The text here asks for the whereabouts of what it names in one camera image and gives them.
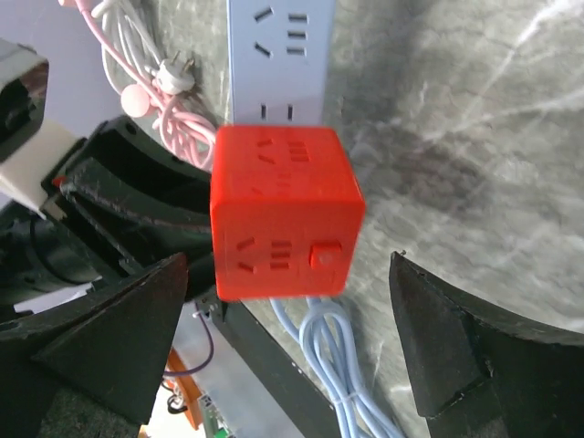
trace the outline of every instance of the red power cube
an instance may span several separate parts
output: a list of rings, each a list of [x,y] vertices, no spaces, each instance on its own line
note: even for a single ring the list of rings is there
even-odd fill
[[[211,181],[219,298],[338,295],[365,208],[334,130],[223,126]]]

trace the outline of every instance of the power strip outlet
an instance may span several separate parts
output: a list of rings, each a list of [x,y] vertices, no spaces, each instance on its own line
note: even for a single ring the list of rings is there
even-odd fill
[[[217,295],[236,301],[338,295],[365,203],[331,128],[225,125],[210,210]]]
[[[321,124],[335,1],[227,0],[234,124]]]

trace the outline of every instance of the white power plug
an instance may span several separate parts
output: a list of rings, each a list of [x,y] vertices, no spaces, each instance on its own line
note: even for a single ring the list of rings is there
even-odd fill
[[[176,96],[194,87],[194,77],[185,67],[177,66],[171,59],[164,59],[156,73],[156,83],[162,92]]]
[[[319,125],[336,0],[228,0],[233,123]]]

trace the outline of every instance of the gray marble surface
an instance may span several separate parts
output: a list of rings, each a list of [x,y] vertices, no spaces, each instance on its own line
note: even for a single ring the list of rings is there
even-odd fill
[[[144,0],[162,45],[199,58],[228,118],[225,0]],[[584,331],[582,0],[339,0],[327,123],[369,212],[342,301],[374,396],[415,411],[388,289],[392,251],[540,321]],[[249,307],[306,368],[265,302]],[[298,319],[305,311],[290,302]]]

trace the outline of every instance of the purple wire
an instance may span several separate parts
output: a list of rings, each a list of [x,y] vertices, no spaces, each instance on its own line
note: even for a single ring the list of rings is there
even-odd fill
[[[203,316],[203,314],[201,314],[199,312],[199,307],[197,306],[196,303],[194,304],[194,308],[197,311],[198,318],[201,320],[201,323],[203,324],[204,331],[207,333],[207,338],[209,339],[209,355],[207,356],[207,359],[205,359],[203,363],[201,363],[200,365],[197,365],[194,368],[191,368],[190,370],[185,370],[185,371],[167,371],[167,370],[165,370],[164,373],[162,374],[163,376],[166,376],[166,377],[190,376],[191,374],[194,374],[195,372],[199,372],[200,370],[205,368],[207,365],[209,365],[211,360],[213,360],[213,356],[215,354],[215,344],[213,342],[213,337],[211,336],[211,331],[209,331],[209,327],[207,326],[207,323],[204,321],[204,316]]]

